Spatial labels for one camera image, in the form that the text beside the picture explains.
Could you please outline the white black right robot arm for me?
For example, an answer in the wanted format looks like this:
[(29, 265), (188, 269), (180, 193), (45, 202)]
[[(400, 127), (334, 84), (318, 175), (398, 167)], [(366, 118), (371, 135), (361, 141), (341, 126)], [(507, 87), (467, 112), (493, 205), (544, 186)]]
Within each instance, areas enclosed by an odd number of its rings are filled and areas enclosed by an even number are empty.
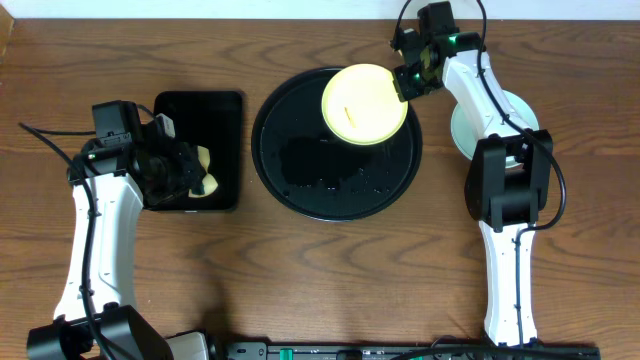
[(547, 201), (553, 143), (534, 129), (497, 82), (477, 33), (399, 32), (393, 72), (401, 101), (448, 90), (475, 143), (464, 196), (483, 236), (488, 280), (485, 333), (498, 346), (538, 336), (532, 315), (531, 247)]

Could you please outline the yellow plate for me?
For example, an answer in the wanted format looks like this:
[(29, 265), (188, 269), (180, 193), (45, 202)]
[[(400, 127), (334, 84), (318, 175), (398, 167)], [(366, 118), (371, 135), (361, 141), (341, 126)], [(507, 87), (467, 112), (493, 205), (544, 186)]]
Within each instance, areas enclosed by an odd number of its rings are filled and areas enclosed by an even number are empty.
[(409, 104), (399, 99), (392, 72), (375, 64), (339, 70), (327, 83), (321, 110), (339, 139), (358, 146), (382, 143), (404, 124)]

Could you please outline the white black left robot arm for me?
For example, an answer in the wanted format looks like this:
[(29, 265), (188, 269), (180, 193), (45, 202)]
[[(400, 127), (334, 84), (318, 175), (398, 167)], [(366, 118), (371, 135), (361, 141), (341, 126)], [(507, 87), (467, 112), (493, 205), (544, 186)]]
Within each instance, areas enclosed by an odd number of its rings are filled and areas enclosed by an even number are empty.
[(134, 241), (144, 202), (135, 179), (137, 160), (161, 171), (169, 164), (131, 145), (86, 149), (74, 157), (69, 273), (52, 324), (28, 334), (29, 358), (81, 359), (94, 346), (107, 359), (209, 358), (203, 333), (164, 338), (136, 309)]

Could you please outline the green yellow sponge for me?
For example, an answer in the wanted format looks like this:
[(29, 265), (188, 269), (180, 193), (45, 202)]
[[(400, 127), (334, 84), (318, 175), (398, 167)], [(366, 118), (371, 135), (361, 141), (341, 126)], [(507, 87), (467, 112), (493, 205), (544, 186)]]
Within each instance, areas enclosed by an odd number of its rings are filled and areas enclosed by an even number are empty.
[(197, 147), (198, 160), (201, 168), (205, 171), (205, 175), (201, 179), (198, 185), (193, 186), (188, 193), (189, 198), (204, 198), (212, 195), (218, 188), (218, 182), (214, 176), (209, 172), (209, 165), (211, 162), (210, 151), (202, 146)]

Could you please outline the light blue plate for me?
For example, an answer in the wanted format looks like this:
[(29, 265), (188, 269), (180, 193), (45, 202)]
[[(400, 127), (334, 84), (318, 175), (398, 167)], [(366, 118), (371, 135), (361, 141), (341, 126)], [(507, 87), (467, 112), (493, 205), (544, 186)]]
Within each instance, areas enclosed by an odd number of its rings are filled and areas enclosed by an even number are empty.
[[(510, 104), (515, 107), (515, 110), (519, 113), (521, 118), (531, 127), (531, 129), (534, 131), (539, 130), (540, 126), (538, 119), (529, 104), (521, 97), (512, 92), (504, 91), (504, 94), (509, 100)], [(457, 104), (451, 116), (450, 130), (453, 142), (455, 143), (458, 150), (468, 160), (471, 160), (473, 158), (477, 144), (474, 129), (475, 127), (467, 118), (463, 108), (459, 104)]]

